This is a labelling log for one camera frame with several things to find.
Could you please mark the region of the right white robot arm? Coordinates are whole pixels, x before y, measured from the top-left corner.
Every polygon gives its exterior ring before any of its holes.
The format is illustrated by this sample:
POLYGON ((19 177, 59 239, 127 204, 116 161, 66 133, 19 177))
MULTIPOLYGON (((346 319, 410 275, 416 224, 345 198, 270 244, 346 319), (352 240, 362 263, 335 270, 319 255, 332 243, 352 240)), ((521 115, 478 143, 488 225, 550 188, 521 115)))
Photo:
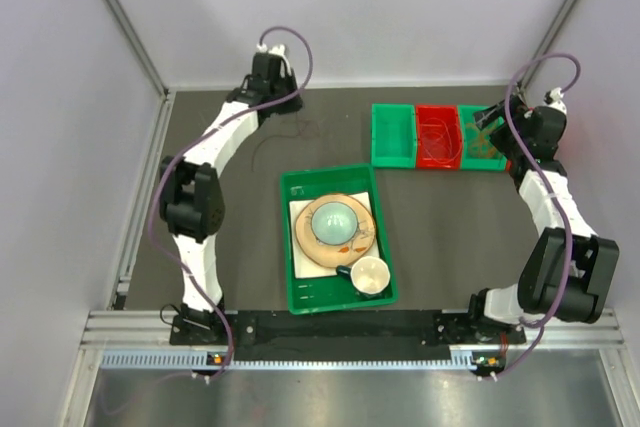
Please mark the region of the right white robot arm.
POLYGON ((556 159, 567 127, 563 92, 556 88, 530 108, 520 91, 473 116, 508 163, 508 174, 530 211, 538 240, 519 280, 471 296, 466 327, 487 343, 504 328, 538 326, 555 318, 592 324, 604 309, 620 251, 585 221, 556 159))

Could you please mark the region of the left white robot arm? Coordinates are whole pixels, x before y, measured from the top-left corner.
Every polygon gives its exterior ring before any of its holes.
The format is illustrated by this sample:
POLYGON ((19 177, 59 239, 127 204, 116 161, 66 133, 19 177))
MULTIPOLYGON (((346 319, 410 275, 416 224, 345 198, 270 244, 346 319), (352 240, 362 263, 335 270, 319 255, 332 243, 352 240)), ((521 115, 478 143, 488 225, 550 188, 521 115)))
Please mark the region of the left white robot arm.
POLYGON ((220 176, 241 144, 271 115, 299 111, 295 72, 287 47, 257 46, 251 72, 232 90, 206 139, 172 165, 163 159, 166 183, 158 212, 178 249, 184 281, 182 302, 172 321, 172 345, 221 345, 228 341, 223 292, 216 271, 216 235, 225 217, 220 176))

